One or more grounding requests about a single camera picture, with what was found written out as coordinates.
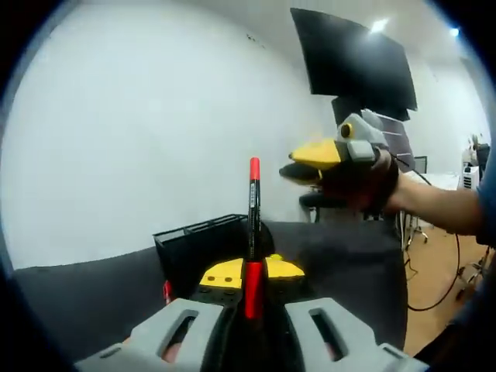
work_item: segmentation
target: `red object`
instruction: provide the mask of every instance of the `red object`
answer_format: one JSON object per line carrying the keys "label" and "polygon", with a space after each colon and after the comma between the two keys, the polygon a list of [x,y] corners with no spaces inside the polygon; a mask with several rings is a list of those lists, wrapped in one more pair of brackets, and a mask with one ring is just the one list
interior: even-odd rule
{"label": "red object", "polygon": [[169,281],[165,281],[163,292],[165,305],[169,305],[175,299],[175,297],[172,295],[172,286]]}
{"label": "red object", "polygon": [[247,319],[261,319],[264,299],[264,263],[247,262],[245,271],[245,316]]}
{"label": "red object", "polygon": [[250,159],[250,180],[260,180],[260,159],[258,157]]}

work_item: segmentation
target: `ceiling light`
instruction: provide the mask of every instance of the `ceiling light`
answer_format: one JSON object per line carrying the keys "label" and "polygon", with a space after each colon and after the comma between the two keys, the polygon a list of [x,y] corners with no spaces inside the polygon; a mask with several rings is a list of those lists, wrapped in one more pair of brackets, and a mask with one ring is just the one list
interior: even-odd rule
{"label": "ceiling light", "polygon": [[380,33],[382,31],[384,31],[384,28],[386,27],[386,25],[388,24],[388,22],[389,22],[389,19],[388,18],[384,18],[384,19],[381,19],[379,21],[375,21],[372,24],[372,28],[370,28],[370,31],[372,33]]}

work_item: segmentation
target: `wooden floor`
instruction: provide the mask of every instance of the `wooden floor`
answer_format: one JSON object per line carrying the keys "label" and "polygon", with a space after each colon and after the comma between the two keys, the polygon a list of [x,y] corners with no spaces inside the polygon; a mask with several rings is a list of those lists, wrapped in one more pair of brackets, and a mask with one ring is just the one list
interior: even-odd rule
{"label": "wooden floor", "polygon": [[[434,304],[451,284],[456,268],[456,239],[454,235],[436,229],[424,231],[429,241],[424,243],[422,235],[417,234],[408,250],[412,259],[412,267],[418,274],[406,269],[408,281],[408,302],[414,308],[424,308]],[[471,236],[460,237],[461,265],[477,262],[485,253],[486,247],[480,246]],[[463,300],[470,297],[470,291],[462,301],[456,301],[455,296],[463,287],[458,280],[448,297],[437,307],[427,312],[408,310],[408,328],[405,352],[415,355],[423,346],[433,340],[456,314]]]}

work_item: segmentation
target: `ceiling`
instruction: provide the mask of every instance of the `ceiling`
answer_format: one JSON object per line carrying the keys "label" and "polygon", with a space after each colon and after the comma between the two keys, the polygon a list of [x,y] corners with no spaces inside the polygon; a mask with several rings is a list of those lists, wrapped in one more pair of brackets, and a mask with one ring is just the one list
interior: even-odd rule
{"label": "ceiling", "polygon": [[408,51],[429,59],[466,57],[451,25],[423,0],[177,0],[195,3],[230,18],[291,59],[301,59],[290,8],[310,9],[371,27],[388,18],[384,34]]}

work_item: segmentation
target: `monitor screen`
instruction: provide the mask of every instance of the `monitor screen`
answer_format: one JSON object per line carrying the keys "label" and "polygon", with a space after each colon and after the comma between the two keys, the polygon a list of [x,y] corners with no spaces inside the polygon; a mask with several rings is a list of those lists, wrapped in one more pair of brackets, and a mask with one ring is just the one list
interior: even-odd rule
{"label": "monitor screen", "polygon": [[359,98],[370,104],[417,109],[402,45],[334,15],[291,9],[312,93]]}

